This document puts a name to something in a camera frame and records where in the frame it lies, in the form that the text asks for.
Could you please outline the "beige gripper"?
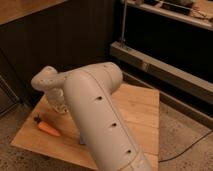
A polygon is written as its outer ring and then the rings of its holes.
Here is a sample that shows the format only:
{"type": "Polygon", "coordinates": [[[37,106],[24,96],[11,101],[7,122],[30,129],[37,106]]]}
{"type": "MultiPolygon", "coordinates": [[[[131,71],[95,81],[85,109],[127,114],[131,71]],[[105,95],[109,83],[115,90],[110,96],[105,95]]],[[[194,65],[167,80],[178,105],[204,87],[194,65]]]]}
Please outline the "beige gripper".
{"type": "Polygon", "coordinates": [[[45,92],[50,106],[58,113],[64,114],[67,112],[67,106],[65,104],[63,91],[58,88],[54,88],[45,92]]]}

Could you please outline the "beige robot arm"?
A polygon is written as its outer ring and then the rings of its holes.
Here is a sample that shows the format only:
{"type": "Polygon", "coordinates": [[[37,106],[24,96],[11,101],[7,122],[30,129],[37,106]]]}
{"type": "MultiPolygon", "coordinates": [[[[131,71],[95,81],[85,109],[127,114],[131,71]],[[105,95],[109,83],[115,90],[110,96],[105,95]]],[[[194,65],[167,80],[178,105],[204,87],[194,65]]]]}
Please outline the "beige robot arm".
{"type": "Polygon", "coordinates": [[[59,73],[44,67],[31,80],[60,112],[69,111],[99,171],[152,171],[111,94],[121,85],[121,69],[112,62],[59,73]]]}

